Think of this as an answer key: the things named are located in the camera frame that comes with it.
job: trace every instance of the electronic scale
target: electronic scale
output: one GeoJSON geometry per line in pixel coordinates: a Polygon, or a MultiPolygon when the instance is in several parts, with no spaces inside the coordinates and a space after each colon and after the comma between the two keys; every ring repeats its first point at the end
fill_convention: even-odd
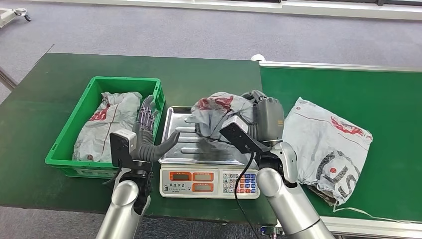
{"type": "MultiPolygon", "coordinates": [[[[233,155],[227,149],[216,149],[215,144],[199,137],[195,133],[195,124],[185,121],[190,115],[191,107],[170,107],[167,110],[162,141],[174,131],[181,133],[176,146],[159,160],[161,196],[234,199],[236,179],[245,168],[235,158],[246,155],[240,152],[233,155]]],[[[246,171],[237,188],[238,198],[259,197],[257,173],[258,170],[251,168],[246,171]]]]}

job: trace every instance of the scale display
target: scale display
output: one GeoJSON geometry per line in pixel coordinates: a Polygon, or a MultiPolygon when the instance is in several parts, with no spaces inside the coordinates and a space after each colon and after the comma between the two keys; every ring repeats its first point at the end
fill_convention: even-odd
{"type": "MultiPolygon", "coordinates": [[[[163,197],[177,198],[234,198],[236,179],[242,169],[221,168],[221,166],[161,165],[160,194],[163,197]]],[[[259,190],[256,186],[257,170],[248,170],[239,180],[237,196],[241,199],[256,199],[259,190]]]]}

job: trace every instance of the silver robot arm segment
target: silver robot arm segment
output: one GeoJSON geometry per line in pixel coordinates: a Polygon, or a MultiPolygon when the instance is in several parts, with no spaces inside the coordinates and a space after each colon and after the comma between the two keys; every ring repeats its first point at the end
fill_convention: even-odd
{"type": "Polygon", "coordinates": [[[273,168],[259,170],[256,183],[276,214],[283,231],[292,239],[333,239],[297,181],[296,154],[286,142],[271,149],[280,158],[282,175],[273,168]]]}

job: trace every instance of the scale keypad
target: scale keypad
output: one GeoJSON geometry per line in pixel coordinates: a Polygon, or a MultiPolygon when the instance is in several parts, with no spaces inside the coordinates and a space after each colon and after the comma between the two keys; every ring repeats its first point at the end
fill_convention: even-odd
{"type": "MultiPolygon", "coordinates": [[[[237,173],[223,174],[223,193],[234,193],[236,180],[239,178],[237,173]]],[[[256,174],[245,173],[237,186],[238,193],[256,193],[256,174]]]]}

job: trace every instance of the gray carpet floor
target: gray carpet floor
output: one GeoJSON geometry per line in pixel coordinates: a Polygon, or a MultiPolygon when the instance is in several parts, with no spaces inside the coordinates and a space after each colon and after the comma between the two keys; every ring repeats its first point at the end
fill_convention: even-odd
{"type": "MultiPolygon", "coordinates": [[[[0,65],[20,82],[48,50],[86,54],[422,67],[415,21],[0,0],[24,7],[0,29],[0,65]]],[[[0,85],[0,103],[9,91],[0,85]]],[[[0,238],[93,238],[103,215],[0,207],[0,238]]],[[[252,238],[245,225],[146,219],[137,238],[252,238]]]]}

